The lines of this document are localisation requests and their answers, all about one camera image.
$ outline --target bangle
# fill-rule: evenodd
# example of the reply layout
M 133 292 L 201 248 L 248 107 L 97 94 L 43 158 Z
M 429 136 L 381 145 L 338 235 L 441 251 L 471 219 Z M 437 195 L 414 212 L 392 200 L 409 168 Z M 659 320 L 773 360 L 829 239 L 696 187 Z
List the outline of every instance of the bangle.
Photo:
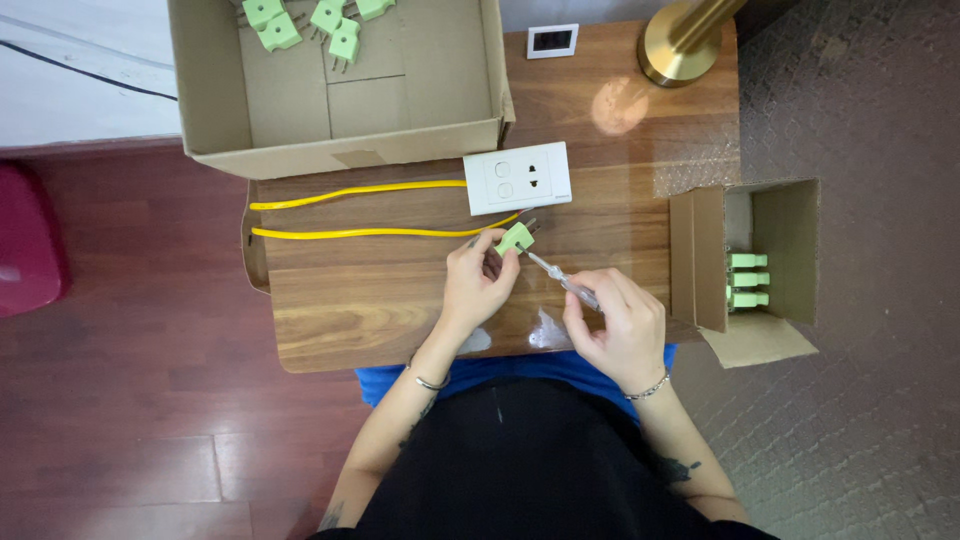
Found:
M 666 370 L 666 375 L 663 376 L 663 379 L 660 379 L 660 382 L 658 382 L 656 385 L 654 385 L 654 387 L 650 388 L 646 392 L 643 392 L 640 394 L 624 394 L 623 397 L 624 399 L 627 399 L 627 400 L 645 400 L 650 396 L 653 396 L 654 393 L 657 392 L 657 390 L 660 390 L 668 380 L 670 380 L 670 370 Z
M 412 362 L 413 359 L 414 358 L 410 356 L 410 359 L 407 360 L 407 366 L 403 369 L 410 369 L 410 362 Z M 448 384 L 450 384 L 450 372 L 449 371 L 446 372 L 446 377 L 444 378 L 444 381 L 440 383 L 440 386 L 437 386 L 436 384 L 430 384 L 429 382 L 421 379 L 420 377 L 417 377 L 417 384 L 426 388 L 427 390 L 433 390 L 434 392 L 439 392 L 444 388 L 446 388 Z

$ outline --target black cable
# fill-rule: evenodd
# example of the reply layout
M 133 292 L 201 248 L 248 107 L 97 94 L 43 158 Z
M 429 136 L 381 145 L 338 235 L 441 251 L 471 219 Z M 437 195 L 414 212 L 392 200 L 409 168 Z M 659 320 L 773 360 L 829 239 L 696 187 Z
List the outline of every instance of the black cable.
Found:
M 93 79 L 96 79 L 97 81 L 101 81 L 101 82 L 107 83 L 108 85 L 120 86 L 121 88 L 125 88 L 125 89 L 127 89 L 127 90 L 133 90 L 134 92 L 140 92 L 141 94 L 149 94 L 149 95 L 152 95 L 152 96 L 160 96 L 160 97 L 165 97 L 165 98 L 167 98 L 167 99 L 172 99 L 172 100 L 174 100 L 174 101 L 177 101 L 177 98 L 174 97 L 174 96 L 167 95 L 167 94 L 161 94 L 160 92 L 154 92 L 153 90 L 148 90 L 148 89 L 145 89 L 145 88 L 138 88 L 138 87 L 136 87 L 136 86 L 126 85 L 126 84 L 124 84 L 124 83 L 120 83 L 120 82 L 118 82 L 118 81 L 114 81 L 113 79 L 108 79 L 107 77 L 104 77 L 104 76 L 102 76 L 102 75 L 97 75 L 97 74 L 95 74 L 95 73 L 90 73 L 89 71 L 83 71 L 82 69 L 77 69 L 76 67 L 72 67 L 72 66 L 67 65 L 67 64 L 65 64 L 65 63 L 62 63 L 62 62 L 59 62 L 59 61 L 55 61 L 55 60 L 53 60 L 53 59 L 49 59 L 49 58 L 47 58 L 47 57 L 45 57 L 45 56 L 41 56 L 41 55 L 39 55 L 39 54 L 37 54 L 37 53 L 35 53 L 35 52 L 33 52 L 33 51 L 28 51 L 27 49 L 24 49 L 24 48 L 21 48 L 21 47 L 17 47 L 16 45 L 14 45 L 14 44 L 12 44 L 12 43 L 9 43 L 9 42 L 7 42 L 7 41 L 2 41 L 2 40 L 0 40 L 0 45 L 3 45 L 4 47 L 7 47 L 8 49 L 10 49 L 10 50 L 12 50 L 12 51 L 15 51 L 15 52 L 17 52 L 17 53 L 20 53 L 20 54 L 22 54 L 22 55 L 27 55 L 27 56 L 30 57 L 30 58 L 34 58 L 34 59 L 37 59 L 37 60 L 40 60 L 40 61 L 45 61 L 45 62 L 51 63 L 51 64 L 53 64 L 53 65 L 55 65 L 55 66 L 57 66 L 57 67 L 62 67 L 63 69 L 69 69 L 70 71 L 76 71 L 77 73 L 80 73 L 81 75 L 86 75 L 87 77 L 91 77 L 91 78 L 93 78 Z

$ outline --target power socket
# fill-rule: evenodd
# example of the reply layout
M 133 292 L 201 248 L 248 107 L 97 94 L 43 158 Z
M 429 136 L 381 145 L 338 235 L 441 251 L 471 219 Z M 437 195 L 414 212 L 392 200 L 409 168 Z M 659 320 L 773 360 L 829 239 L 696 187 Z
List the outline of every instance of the power socket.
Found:
M 465 156 L 464 170 L 470 215 L 573 200 L 565 142 Z

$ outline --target screwdriver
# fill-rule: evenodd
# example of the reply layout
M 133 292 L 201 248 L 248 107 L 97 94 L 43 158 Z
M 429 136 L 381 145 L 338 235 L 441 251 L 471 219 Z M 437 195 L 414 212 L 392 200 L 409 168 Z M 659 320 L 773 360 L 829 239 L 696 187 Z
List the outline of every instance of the screwdriver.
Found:
M 516 243 L 516 248 L 530 256 L 530 258 L 533 259 L 536 264 L 540 265 L 540 268 L 546 270 L 547 275 L 560 282 L 560 285 L 562 285 L 566 290 L 575 294 L 577 298 L 579 298 L 584 304 L 590 306 L 590 308 L 592 308 L 594 311 L 603 314 L 603 309 L 600 308 L 600 303 L 597 302 L 596 294 L 594 294 L 592 290 L 571 282 L 570 275 L 564 273 L 564 271 L 560 269 L 560 266 L 557 266 L 556 264 L 549 264 L 536 254 L 530 253 L 523 246 L 521 246 L 519 242 Z

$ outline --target red stool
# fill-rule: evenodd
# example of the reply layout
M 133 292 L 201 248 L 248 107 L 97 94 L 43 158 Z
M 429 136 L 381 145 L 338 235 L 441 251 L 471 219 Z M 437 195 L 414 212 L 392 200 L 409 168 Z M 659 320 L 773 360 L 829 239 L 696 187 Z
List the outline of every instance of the red stool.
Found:
M 0 317 L 46 306 L 69 288 L 60 228 L 39 180 L 0 163 Z

